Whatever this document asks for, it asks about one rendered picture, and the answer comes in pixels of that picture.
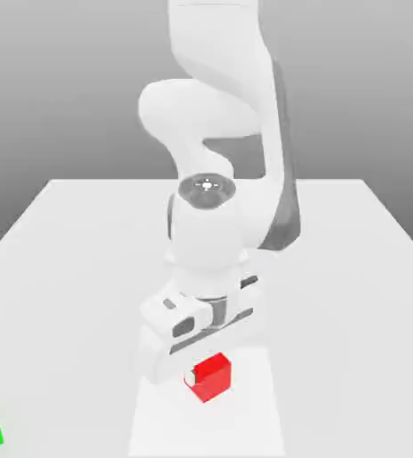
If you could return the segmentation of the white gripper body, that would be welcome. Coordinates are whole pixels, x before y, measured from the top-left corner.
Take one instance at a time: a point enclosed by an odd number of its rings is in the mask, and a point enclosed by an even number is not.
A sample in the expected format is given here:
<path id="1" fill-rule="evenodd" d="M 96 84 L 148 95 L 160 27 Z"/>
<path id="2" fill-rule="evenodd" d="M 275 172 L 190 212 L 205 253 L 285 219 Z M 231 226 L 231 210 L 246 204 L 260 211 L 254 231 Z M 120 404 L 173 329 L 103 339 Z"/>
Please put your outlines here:
<path id="1" fill-rule="evenodd" d="M 250 296 L 246 309 L 221 329 L 202 330 L 179 343 L 164 343 L 147 325 L 140 331 L 140 372 L 153 384 L 180 375 L 219 352 L 228 352 L 265 328 L 265 299 Z"/>

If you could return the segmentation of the small red cube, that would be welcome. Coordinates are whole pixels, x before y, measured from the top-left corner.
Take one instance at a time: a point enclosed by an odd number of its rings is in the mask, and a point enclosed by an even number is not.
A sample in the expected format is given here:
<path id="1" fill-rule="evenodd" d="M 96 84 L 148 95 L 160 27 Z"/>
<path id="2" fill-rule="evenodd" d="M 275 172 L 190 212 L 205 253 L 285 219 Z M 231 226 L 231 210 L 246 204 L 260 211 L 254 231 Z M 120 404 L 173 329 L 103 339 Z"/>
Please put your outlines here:
<path id="1" fill-rule="evenodd" d="M 187 386 L 194 395 L 206 403 L 231 386 L 232 364 L 221 352 L 196 364 L 191 370 L 196 374 L 196 385 Z"/>

